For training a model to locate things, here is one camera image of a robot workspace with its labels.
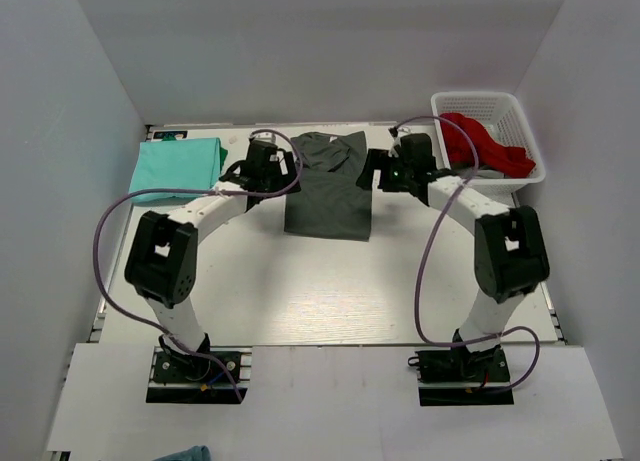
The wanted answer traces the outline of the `dark grey t-shirt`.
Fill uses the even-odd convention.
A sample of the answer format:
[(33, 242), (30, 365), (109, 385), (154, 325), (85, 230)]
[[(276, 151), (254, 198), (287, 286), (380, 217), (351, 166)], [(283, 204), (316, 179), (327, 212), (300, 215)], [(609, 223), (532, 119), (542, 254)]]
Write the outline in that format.
[(367, 156), (362, 131), (303, 133), (293, 139), (302, 156), (300, 190), (286, 196), (284, 231), (291, 235), (367, 241), (372, 194), (356, 185)]

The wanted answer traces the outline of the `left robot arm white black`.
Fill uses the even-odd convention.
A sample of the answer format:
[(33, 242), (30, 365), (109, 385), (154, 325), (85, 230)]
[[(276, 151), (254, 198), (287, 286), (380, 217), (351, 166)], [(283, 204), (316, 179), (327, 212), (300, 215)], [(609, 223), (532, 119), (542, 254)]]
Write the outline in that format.
[(295, 155), (252, 139), (246, 157), (233, 163), (209, 193), (166, 214), (151, 210), (141, 216), (124, 275), (153, 310), (162, 347), (186, 355), (209, 350), (190, 299), (199, 244), (261, 201), (299, 191)]

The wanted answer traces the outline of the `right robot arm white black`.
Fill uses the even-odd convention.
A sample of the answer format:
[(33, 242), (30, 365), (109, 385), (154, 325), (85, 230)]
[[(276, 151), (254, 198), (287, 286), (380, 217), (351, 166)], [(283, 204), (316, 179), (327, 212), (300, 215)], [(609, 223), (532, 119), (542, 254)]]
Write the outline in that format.
[(437, 168), (425, 134), (406, 135), (390, 150), (369, 149), (356, 184), (408, 193), (438, 211), (435, 229), (450, 218), (472, 235), (478, 291), (448, 345), (471, 354), (498, 347), (512, 332), (507, 324), (516, 308), (550, 274), (536, 211), (495, 201), (473, 189), (468, 178)]

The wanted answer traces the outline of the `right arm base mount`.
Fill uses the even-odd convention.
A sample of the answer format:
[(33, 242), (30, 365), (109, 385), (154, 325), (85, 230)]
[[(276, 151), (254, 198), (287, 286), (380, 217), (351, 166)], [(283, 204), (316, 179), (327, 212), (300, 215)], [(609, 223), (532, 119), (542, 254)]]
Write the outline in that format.
[(511, 376), (502, 348), (465, 359), (462, 349), (416, 351), (407, 360), (417, 372), (421, 407), (513, 405)]

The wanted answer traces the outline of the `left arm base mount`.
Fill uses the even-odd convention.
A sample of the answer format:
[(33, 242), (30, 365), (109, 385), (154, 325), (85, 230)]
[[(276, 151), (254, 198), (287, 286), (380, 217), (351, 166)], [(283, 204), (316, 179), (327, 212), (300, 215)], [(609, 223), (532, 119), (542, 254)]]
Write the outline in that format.
[[(229, 371), (242, 398), (250, 383), (250, 348), (211, 349)], [(156, 347), (146, 390), (147, 404), (238, 405), (237, 397), (223, 369), (215, 362), (200, 359), (190, 366)]]

